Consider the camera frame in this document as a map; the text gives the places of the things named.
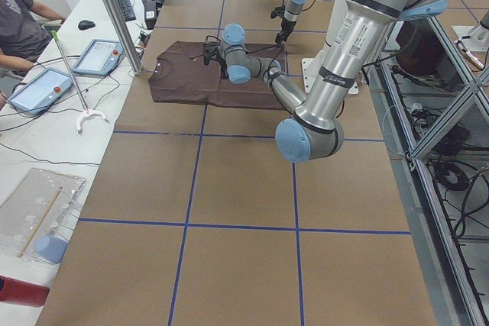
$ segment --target touch screen device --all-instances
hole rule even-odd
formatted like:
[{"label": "touch screen device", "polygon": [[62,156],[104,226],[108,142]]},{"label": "touch screen device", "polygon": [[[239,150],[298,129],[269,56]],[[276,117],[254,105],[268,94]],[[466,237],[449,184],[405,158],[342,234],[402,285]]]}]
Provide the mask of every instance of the touch screen device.
[{"label": "touch screen device", "polygon": [[115,69],[123,52],[118,41],[92,40],[72,71],[85,76],[107,76]]},{"label": "touch screen device", "polygon": [[72,84],[73,81],[68,74],[46,68],[28,84],[14,92],[7,102],[19,112],[37,115],[47,110]]}]

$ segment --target red cup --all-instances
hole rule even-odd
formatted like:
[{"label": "red cup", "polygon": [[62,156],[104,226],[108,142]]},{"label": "red cup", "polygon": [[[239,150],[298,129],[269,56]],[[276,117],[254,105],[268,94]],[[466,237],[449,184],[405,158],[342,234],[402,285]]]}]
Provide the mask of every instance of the red cup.
[{"label": "red cup", "polygon": [[49,288],[0,275],[0,302],[41,307]]}]

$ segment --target black mouse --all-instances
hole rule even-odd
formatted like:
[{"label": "black mouse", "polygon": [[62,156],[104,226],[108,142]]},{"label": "black mouse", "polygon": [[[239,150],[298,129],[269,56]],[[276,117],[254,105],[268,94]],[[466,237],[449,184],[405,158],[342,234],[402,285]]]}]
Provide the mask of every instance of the black mouse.
[{"label": "black mouse", "polygon": [[88,19],[83,19],[78,23],[78,29],[81,31],[88,30],[89,28],[92,27],[95,27],[95,23],[89,21]]}]

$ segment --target black keyboard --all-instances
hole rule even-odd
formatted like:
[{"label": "black keyboard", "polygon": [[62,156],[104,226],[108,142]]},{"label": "black keyboard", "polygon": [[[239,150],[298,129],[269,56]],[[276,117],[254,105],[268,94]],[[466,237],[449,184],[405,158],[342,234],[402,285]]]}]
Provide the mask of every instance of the black keyboard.
[{"label": "black keyboard", "polygon": [[130,0],[117,0],[117,3],[126,22],[136,19],[136,15],[134,14],[134,9],[132,8]]}]

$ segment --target white table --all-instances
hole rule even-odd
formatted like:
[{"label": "white table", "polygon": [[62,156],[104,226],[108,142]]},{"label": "white table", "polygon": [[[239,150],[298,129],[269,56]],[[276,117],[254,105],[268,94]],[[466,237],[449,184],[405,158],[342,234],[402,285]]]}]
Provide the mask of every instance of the white table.
[{"label": "white table", "polygon": [[[141,30],[138,25],[144,25],[143,10],[141,0],[135,0],[134,13],[137,20],[127,22],[129,33],[134,41],[137,40]],[[94,21],[96,26],[80,31],[77,25],[82,19]],[[58,31],[58,37],[66,55],[80,55],[92,39],[118,39],[102,0],[81,0]],[[38,61],[43,62],[57,57],[60,57],[59,51],[54,41],[51,41]],[[70,58],[69,61],[73,65],[76,62],[76,58]],[[66,67],[62,60],[45,65],[66,72]],[[42,70],[42,67],[34,68],[28,73],[24,81],[32,80]],[[127,59],[123,59],[118,68],[112,73],[112,77],[120,83],[120,86],[104,97],[97,107],[97,109],[106,113],[107,118],[110,120],[109,124],[101,118],[85,120],[83,122],[83,133],[78,135],[75,121],[80,112],[46,113],[23,127],[1,132],[0,143],[23,150],[39,159],[56,162],[100,163],[112,135],[115,120],[128,94],[133,76],[134,74]],[[87,92],[83,93],[90,108],[94,108],[97,101],[105,93],[117,86],[117,82],[110,78],[103,79],[96,86],[92,86],[99,81],[96,78],[78,77],[77,81],[83,91],[88,89]],[[62,99],[72,94],[76,94],[74,88],[68,91]],[[50,111],[61,111],[68,108],[82,109],[77,95],[53,106]],[[6,116],[13,113],[15,113],[15,110],[10,105],[6,105],[0,111],[0,130],[17,126],[27,121],[26,118],[19,115]],[[86,179],[86,184],[77,197],[77,201],[80,204],[83,204],[86,200],[98,169],[97,166],[41,163],[22,153],[0,146],[0,204],[15,190],[31,168],[49,169]],[[49,286],[57,273],[57,266],[13,258],[2,254],[0,250],[0,273],[3,276]],[[34,325],[41,309],[0,303],[0,326]]]}]

